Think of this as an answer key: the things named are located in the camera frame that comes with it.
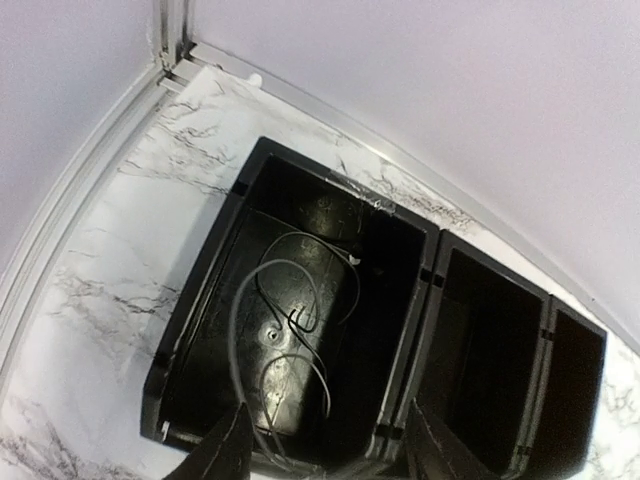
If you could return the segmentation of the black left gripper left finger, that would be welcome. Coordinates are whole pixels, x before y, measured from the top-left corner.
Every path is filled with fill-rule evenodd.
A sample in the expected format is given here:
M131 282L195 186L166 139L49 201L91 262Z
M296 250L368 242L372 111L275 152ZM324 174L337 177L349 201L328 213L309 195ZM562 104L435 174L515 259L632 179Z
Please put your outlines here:
M250 478L253 423L246 403L229 409L166 480Z

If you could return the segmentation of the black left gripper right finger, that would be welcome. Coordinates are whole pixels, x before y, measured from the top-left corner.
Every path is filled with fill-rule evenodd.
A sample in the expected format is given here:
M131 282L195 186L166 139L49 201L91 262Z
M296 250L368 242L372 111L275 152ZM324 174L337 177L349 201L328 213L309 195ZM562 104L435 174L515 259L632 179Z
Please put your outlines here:
M409 407L405 449L411 479L499 479L416 399Z

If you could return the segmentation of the black compartment tray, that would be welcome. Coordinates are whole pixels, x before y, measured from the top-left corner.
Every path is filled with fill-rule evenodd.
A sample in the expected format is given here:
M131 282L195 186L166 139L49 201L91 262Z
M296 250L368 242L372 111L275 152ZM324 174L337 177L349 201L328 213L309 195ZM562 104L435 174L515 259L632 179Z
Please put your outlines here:
M411 479L416 399L499 479L568 479L606 344L458 235L261 138L164 330L140 432L187 457L246 403L250 474Z

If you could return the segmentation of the left aluminium corner post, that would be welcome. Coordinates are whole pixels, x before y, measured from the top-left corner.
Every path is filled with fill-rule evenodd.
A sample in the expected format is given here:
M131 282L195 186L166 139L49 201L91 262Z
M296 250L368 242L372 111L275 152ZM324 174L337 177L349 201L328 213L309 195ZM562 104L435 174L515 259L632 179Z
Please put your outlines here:
M196 0L153 0L151 45L155 62L165 73L189 56L194 46Z

